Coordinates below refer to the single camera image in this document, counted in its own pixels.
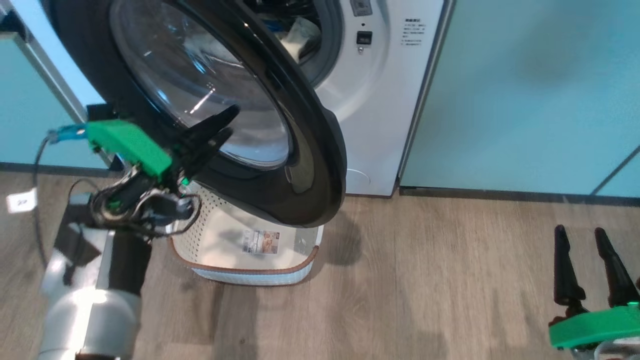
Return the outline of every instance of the black door rim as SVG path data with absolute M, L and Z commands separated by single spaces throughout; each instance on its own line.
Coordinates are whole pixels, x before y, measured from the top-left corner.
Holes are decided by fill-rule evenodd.
M 67 51 L 101 96 L 167 146 L 183 126 L 136 82 L 109 26 L 113 0 L 43 0 Z M 244 4 L 166 0 L 213 34 L 261 82 L 292 134 L 284 166 L 258 170 L 218 156 L 196 181 L 266 220 L 296 227 L 329 221 L 344 199 L 346 151 L 335 115 L 324 109 L 299 67 Z

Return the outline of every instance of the white laundry basket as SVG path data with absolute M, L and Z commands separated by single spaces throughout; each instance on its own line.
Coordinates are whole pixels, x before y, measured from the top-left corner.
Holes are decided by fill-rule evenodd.
M 297 229 L 251 215 L 192 183 L 202 198 L 200 218 L 169 239 L 170 248 L 207 279 L 275 286 L 302 281 L 311 271 L 323 226 Z

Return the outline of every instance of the wooden floor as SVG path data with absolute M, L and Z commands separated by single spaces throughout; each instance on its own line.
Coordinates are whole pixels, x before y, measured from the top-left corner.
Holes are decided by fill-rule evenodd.
M 47 248 L 71 177 L 42 176 Z M 28 190 L 0 173 L 0 193 Z M 567 227 L 589 309 L 606 307 L 593 229 L 640 276 L 640 209 L 395 196 L 347 198 L 307 281 L 216 284 L 159 241 L 143 289 L 136 359 L 569 359 L 552 350 L 553 233 Z M 45 299 L 30 214 L 0 210 L 0 358 L 34 358 Z

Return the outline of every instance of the teal wall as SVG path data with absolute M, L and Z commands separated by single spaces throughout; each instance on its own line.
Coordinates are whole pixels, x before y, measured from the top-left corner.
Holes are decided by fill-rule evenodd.
M 640 143 L 639 19 L 638 1 L 458 0 L 401 185 L 591 193 Z
M 0 161 L 33 163 L 47 130 L 73 120 L 20 47 L 22 40 L 0 33 Z M 86 141 L 50 145 L 42 164 L 106 168 Z
M 60 42 L 40 5 L 41 0 L 11 0 L 20 19 L 38 40 L 56 70 L 83 105 L 102 104 L 104 100 L 91 85 Z

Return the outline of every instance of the label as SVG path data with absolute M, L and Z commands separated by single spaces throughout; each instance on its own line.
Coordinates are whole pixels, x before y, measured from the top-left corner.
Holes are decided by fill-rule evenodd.
M 245 230 L 242 252 L 250 254 L 278 254 L 280 233 L 265 230 Z
M 6 207 L 9 214 L 25 213 L 35 209 L 37 205 L 36 188 L 24 193 L 13 193 L 6 197 Z
M 422 19 L 419 17 L 410 17 L 404 20 L 402 30 L 402 46 L 420 46 L 422 45 L 422 38 L 424 38 L 424 32 L 427 28 L 426 24 L 422 23 Z
M 369 16 L 373 14 L 371 10 L 371 0 L 351 0 L 353 16 Z

